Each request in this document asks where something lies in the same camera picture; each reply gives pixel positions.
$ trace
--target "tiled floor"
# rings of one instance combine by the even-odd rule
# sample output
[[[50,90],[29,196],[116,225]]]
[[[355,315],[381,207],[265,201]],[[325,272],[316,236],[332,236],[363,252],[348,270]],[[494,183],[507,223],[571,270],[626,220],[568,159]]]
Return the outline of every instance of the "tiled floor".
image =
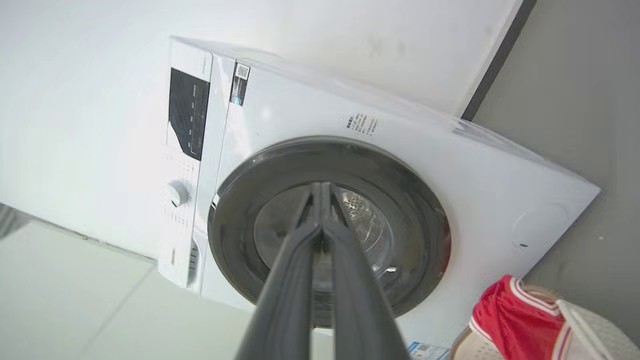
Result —
[[[35,221],[0,240],[0,292],[0,359],[232,359],[251,318]],[[332,343],[314,334],[314,359]]]

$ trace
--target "white washing machine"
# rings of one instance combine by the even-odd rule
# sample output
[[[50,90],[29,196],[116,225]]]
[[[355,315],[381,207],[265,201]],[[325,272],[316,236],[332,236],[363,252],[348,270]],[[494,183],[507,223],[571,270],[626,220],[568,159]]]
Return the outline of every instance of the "white washing machine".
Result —
[[[159,271],[251,310],[310,184],[340,188],[408,343],[450,347],[504,274],[525,275],[597,186],[470,122],[272,54],[172,40]],[[330,258],[314,323],[331,326]]]

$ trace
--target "barcode sticker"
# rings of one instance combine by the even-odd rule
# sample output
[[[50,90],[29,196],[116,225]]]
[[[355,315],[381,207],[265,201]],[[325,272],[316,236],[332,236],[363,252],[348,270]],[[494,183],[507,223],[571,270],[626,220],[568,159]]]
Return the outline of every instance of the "barcode sticker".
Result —
[[[250,67],[238,63],[236,66],[236,76],[241,78],[242,80],[249,80],[250,69]]]
[[[449,349],[414,341],[409,346],[409,356],[416,360],[444,360],[449,358]]]

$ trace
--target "laundry basket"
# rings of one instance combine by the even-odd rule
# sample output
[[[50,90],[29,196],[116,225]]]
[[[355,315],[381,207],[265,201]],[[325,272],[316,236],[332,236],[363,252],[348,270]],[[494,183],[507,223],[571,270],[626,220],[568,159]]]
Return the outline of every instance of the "laundry basket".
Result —
[[[597,360],[637,360],[640,350],[613,323],[583,307],[560,299],[553,292],[539,286],[525,285],[527,293],[548,303],[556,303],[572,336],[565,353],[558,358]],[[467,327],[454,342],[452,360],[501,360],[504,357],[496,346]]]

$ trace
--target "red clothing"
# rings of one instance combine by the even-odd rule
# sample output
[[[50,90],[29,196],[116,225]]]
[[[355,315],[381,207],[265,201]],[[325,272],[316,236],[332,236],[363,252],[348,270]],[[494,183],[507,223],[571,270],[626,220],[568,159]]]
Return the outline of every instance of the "red clothing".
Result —
[[[484,291],[469,327],[507,360],[564,359],[571,336],[558,306],[526,293],[510,275]]]

